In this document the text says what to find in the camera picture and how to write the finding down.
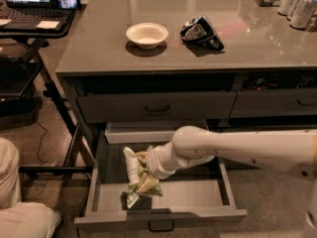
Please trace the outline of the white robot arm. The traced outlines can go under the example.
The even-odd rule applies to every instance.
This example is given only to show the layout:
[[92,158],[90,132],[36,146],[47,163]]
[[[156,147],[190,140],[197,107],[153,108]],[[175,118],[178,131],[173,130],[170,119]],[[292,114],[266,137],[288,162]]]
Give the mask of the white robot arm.
[[148,174],[166,179],[187,169],[221,158],[312,182],[302,238],[317,238],[317,133],[314,130],[211,132],[184,126],[171,140],[137,156]]

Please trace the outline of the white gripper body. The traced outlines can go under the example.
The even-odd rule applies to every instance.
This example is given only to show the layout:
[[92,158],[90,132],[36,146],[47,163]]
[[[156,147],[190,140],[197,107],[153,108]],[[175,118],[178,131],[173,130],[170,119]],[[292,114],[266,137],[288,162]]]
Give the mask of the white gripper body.
[[156,179],[167,179],[175,173],[170,146],[158,146],[148,151],[148,173]]

